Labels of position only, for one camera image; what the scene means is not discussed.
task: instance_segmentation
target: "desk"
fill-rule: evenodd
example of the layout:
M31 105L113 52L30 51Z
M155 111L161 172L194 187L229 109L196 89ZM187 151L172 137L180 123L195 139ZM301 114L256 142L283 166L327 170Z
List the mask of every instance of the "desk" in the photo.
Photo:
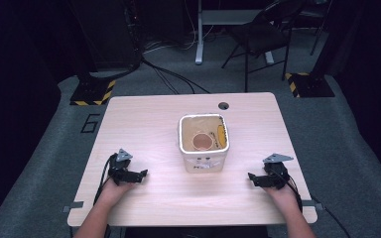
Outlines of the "desk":
M227 110L218 107L229 104ZM230 148L222 172L189 174L178 147L178 124L186 114L219 113ZM262 160L278 153L303 200L311 200L289 134L272 93L227 93L113 97L102 120L70 211L69 226L80 226L92 207L106 160L120 148L134 156L129 170L148 169L113 208L114 226L203 226L278 224L284 219L269 195L247 173L264 175ZM309 223L317 220L304 207Z
M201 0L197 0L197 49L196 64L202 64L203 25L242 25L251 22L260 10L202 10ZM271 52L265 53L267 63L274 63Z

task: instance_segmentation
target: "human hand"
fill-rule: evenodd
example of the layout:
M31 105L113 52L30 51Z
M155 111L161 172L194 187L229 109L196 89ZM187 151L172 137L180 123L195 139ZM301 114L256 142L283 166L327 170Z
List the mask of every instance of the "human hand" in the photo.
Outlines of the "human hand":
M274 187L262 187L272 198L275 205L282 213L286 213L289 209L299 209L295 193L286 184L281 189Z
M117 185L113 178L110 178L103 187L101 195L98 197L97 202L113 207L125 194L126 191L131 189L135 183L132 182L119 182Z

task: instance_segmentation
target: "black chair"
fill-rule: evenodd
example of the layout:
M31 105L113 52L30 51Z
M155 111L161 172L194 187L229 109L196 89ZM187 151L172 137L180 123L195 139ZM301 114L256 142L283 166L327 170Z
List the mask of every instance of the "black chair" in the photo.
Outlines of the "black chair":
M237 42L237 46L222 65L222 68L231 58L245 55L245 92L247 92L248 88L249 73L277 63L284 63L282 75L284 80L293 23L302 11L304 4L305 0L275 0L262 9L252 22L228 29L229 35ZM239 47L243 48L244 53L236 53ZM258 58L267 52L280 48L286 48L286 55L283 60L249 70L249 55Z
M311 51L311 56L314 54L315 48L317 47L331 5L332 0L309 0L297 19L297 21L300 20L305 24L307 22L312 22L314 25L317 25L317 31L315 32L317 37Z

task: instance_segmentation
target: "dark background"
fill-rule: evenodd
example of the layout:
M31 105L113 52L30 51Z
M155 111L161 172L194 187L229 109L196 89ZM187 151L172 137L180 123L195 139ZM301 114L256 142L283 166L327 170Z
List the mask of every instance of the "dark background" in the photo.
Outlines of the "dark background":
M58 108L59 82L136 63L136 38L144 35L131 31L153 29L151 34L181 42L190 30L183 1L124 1L136 4L129 10L141 16L139 29L125 17L125 6L131 5L107 2L0 0L0 205ZM235 2L222 1L223 7L256 8L254 1ZM196 3L188 1L192 13ZM84 20L89 14L93 21ZM315 70L336 78L361 135L381 162L381 0L336 0L328 24Z

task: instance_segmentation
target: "small black hole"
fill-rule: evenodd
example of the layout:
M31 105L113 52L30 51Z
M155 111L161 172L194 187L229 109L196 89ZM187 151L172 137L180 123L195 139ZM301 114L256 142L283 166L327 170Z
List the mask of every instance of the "small black hole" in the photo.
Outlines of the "small black hole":
M227 110L230 106L226 102L220 102L218 103L218 108L221 110Z

